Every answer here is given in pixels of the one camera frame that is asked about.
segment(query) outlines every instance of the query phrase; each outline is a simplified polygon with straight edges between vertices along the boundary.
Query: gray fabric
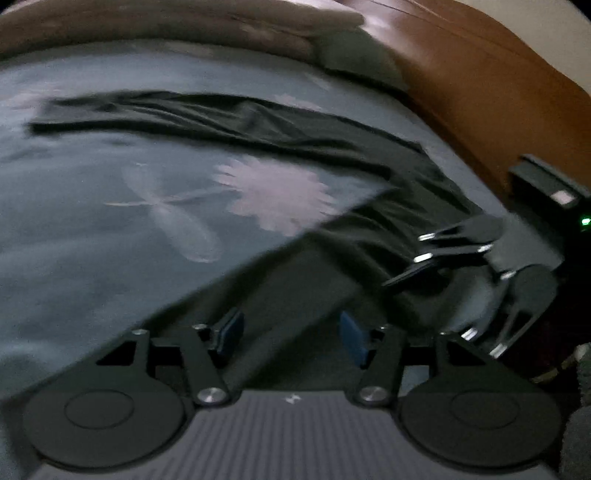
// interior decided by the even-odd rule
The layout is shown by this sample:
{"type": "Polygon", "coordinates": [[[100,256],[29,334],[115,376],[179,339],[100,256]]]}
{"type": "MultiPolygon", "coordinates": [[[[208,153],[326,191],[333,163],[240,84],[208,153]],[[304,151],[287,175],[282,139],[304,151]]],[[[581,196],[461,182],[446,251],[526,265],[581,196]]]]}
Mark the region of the gray fabric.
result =
{"type": "MultiPolygon", "coordinates": [[[[245,95],[345,116],[420,142],[470,200],[490,213],[504,213],[451,149],[396,100],[296,61],[240,49],[137,41],[61,48],[5,62],[0,67],[0,208],[4,220],[0,231],[4,318],[0,323],[0,400],[76,362],[162,306],[288,241],[279,232],[269,232],[266,240],[255,245],[230,238],[222,221],[230,215],[225,210],[232,200],[227,193],[216,196],[213,203],[179,206],[216,232],[231,252],[212,271],[208,264],[188,261],[182,251],[171,248],[149,206],[106,205],[142,201],[125,180],[126,168],[147,168],[161,183],[162,195],[174,196],[209,188],[215,184],[215,167],[228,164],[243,151],[189,141],[154,142],[150,137],[117,133],[32,137],[24,128],[44,98],[121,89],[245,95]],[[203,160],[199,165],[191,161],[196,154],[203,160]],[[129,161],[138,157],[142,158],[140,165],[137,160],[129,161]],[[188,173],[202,176],[203,182],[189,181],[188,173]],[[59,195],[52,200],[51,192],[59,195]],[[77,220],[76,228],[65,227],[65,219],[69,225],[70,220],[77,220]],[[112,226],[112,233],[101,239],[88,237],[87,227],[95,222],[112,226]],[[45,240],[39,243],[41,233],[45,240]],[[103,261],[117,265],[112,274],[95,274],[89,258],[100,257],[97,249],[104,252],[103,261]],[[68,283],[68,272],[73,270],[85,272],[86,280],[68,283]],[[144,280],[132,281],[131,271],[142,271],[144,280]],[[28,302],[16,301],[23,295],[28,302]]],[[[361,179],[359,183],[359,179],[324,170],[314,173],[340,192],[335,195],[343,208],[380,192],[375,182],[361,179]],[[351,196],[353,183],[358,189],[351,196]]],[[[235,220],[245,225],[252,222],[235,220]]],[[[326,287],[343,299],[357,289],[356,285],[326,287]]],[[[229,380],[240,382],[231,372],[229,380]]],[[[0,428],[0,477],[19,478],[2,437],[5,432],[0,428]]]]}

